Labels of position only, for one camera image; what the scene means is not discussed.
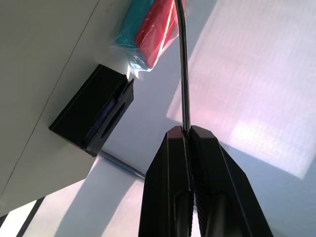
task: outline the plastic bag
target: plastic bag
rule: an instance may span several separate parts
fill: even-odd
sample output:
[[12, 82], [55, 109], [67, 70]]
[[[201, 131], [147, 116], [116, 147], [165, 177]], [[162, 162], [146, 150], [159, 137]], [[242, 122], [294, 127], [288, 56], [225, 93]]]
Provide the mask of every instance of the plastic bag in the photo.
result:
[[132, 0], [116, 45], [127, 53], [132, 72], [150, 71], [178, 36], [174, 0]]

